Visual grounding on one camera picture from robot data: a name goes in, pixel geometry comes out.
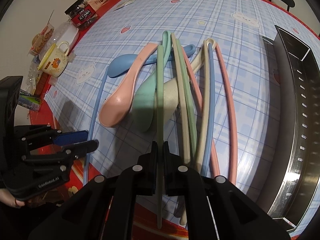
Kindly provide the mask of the person's left hand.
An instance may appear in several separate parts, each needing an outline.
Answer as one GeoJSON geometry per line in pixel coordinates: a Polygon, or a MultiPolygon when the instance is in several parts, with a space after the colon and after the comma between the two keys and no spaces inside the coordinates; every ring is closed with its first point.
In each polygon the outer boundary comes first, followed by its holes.
{"type": "Polygon", "coordinates": [[[25,206],[25,202],[17,200],[7,189],[0,189],[0,201],[10,207],[25,206]]]}

